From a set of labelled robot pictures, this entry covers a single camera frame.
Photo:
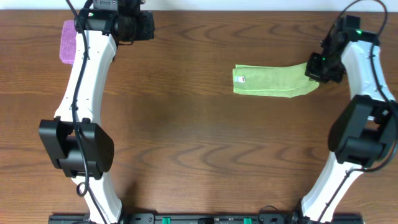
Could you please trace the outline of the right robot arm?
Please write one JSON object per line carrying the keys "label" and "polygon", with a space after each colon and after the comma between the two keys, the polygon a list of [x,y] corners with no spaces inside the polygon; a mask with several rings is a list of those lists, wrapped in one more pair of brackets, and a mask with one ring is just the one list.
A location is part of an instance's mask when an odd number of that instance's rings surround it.
{"label": "right robot arm", "polygon": [[291,223],[362,223],[359,215],[336,215],[352,183],[397,149],[397,102],[381,68],[379,37],[360,28],[360,18],[340,16],[312,53],[305,75],[327,83],[348,77],[351,101],[328,135],[328,160],[315,185],[298,203]]}

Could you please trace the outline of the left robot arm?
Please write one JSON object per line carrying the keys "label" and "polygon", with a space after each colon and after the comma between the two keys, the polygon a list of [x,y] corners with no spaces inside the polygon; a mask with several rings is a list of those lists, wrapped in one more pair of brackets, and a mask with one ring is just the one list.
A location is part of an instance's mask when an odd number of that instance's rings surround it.
{"label": "left robot arm", "polygon": [[75,58],[63,100],[39,136],[56,169],[76,184],[89,208],[89,223],[119,223],[122,201],[110,169],[114,142],[101,127],[101,104],[109,67],[120,42],[154,38],[154,15],[140,9],[83,8],[75,14]]}

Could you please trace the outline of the green microfiber cloth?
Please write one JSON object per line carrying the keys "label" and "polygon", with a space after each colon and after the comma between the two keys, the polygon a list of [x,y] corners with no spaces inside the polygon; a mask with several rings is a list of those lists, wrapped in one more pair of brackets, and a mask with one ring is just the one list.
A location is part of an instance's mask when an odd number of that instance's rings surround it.
{"label": "green microfiber cloth", "polygon": [[306,66],[306,63],[288,67],[237,65],[232,71],[233,92],[282,98],[306,95],[320,86],[305,76]]}

